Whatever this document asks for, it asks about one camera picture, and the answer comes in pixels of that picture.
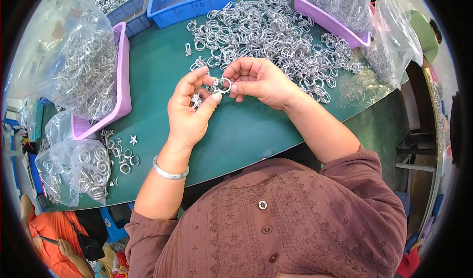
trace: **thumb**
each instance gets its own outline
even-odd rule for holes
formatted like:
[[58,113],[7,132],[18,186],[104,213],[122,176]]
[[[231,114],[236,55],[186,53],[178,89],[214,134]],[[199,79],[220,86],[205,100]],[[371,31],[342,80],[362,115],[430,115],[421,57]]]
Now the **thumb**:
[[222,94],[220,92],[210,95],[199,105],[196,114],[208,121],[221,99]]
[[261,83],[257,81],[241,81],[235,82],[230,88],[230,92],[236,93],[239,95],[246,95],[252,97],[258,97],[260,95]]

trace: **black hair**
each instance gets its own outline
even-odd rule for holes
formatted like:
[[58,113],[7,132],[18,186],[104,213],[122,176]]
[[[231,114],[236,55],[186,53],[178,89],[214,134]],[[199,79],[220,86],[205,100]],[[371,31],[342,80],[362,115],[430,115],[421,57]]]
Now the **black hair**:
[[439,26],[433,19],[430,19],[430,26],[432,27],[432,29],[434,29],[438,42],[442,43],[442,33],[440,32]]

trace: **bracelet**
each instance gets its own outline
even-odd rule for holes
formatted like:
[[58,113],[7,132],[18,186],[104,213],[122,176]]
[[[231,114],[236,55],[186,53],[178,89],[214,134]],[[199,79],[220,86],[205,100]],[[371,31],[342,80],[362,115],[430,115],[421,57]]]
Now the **bracelet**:
[[157,166],[157,163],[156,163],[157,156],[158,155],[156,155],[156,157],[153,158],[153,168],[162,177],[165,177],[169,180],[181,180],[189,174],[189,166],[188,165],[187,165],[186,171],[184,171],[181,174],[170,174],[169,172],[166,172],[166,171],[162,170],[161,168],[159,168],[159,166]]

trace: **fingernail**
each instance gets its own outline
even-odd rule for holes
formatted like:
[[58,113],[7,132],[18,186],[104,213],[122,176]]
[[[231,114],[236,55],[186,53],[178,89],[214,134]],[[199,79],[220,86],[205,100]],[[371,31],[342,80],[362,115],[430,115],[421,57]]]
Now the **fingernail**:
[[220,92],[212,94],[212,98],[219,102],[222,99],[222,94]]
[[235,83],[232,84],[232,87],[230,87],[230,92],[232,93],[238,93],[237,90],[237,85]]

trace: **black bag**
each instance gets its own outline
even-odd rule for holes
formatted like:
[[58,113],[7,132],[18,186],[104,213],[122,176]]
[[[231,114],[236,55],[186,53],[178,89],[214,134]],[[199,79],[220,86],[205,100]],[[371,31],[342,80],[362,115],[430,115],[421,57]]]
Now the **black bag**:
[[79,240],[80,249],[82,250],[82,253],[86,259],[89,261],[96,261],[105,257],[105,252],[97,240],[80,233],[77,230],[76,224],[74,224],[74,222],[71,221],[70,224],[77,234],[77,240]]

